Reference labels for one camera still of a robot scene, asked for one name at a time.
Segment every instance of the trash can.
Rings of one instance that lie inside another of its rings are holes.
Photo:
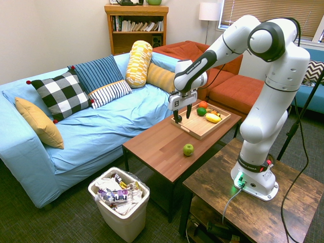
[[[101,212],[102,217],[109,225],[109,227],[126,242],[132,242],[144,229],[145,226],[146,206],[149,200],[149,189],[147,188],[147,186],[141,181],[136,180],[127,172],[117,167],[112,167],[96,180],[91,182],[88,186],[88,190],[94,199],[99,190],[99,188],[95,185],[96,181],[102,178],[110,178],[110,176],[115,173],[117,173],[121,177],[122,181],[126,184],[138,181],[139,187],[143,192],[141,201],[137,203],[137,205],[132,208],[126,215],[117,213],[103,201],[96,201],[96,204]]]

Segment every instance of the orange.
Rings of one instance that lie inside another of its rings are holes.
[[[207,104],[206,101],[201,101],[201,102],[199,103],[199,107],[202,107],[202,108],[207,109],[207,108],[208,108],[208,104]]]

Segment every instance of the window blinds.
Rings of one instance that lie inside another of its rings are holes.
[[[312,39],[324,14],[324,0],[225,0],[221,25],[230,26],[247,14],[260,22],[279,17],[295,18],[303,39]]]

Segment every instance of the blue striped pillow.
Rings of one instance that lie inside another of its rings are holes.
[[[87,94],[102,86],[124,79],[113,55],[90,62],[71,65],[68,68],[75,69],[76,75],[85,87]]]

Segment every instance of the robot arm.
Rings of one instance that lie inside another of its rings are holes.
[[[190,60],[177,63],[174,79],[176,93],[169,100],[169,109],[173,111],[176,123],[180,122],[178,109],[185,106],[188,106],[189,118],[191,104],[197,100],[197,88],[207,83],[206,71],[242,54],[248,48],[249,34],[259,24],[254,16],[245,15],[233,23],[194,63]]]
[[[178,94],[170,97],[169,109],[174,111],[197,100],[196,89],[206,84],[204,72],[222,65],[249,50],[266,62],[270,71],[257,101],[240,126],[244,138],[242,150],[231,177],[240,188],[238,178],[245,182],[244,191],[270,200],[278,192],[278,184],[266,158],[270,147],[287,119],[290,106],[309,63],[309,53],[294,44],[296,23],[291,19],[273,19],[260,23],[246,15],[234,22],[194,63],[179,62],[174,84]]]

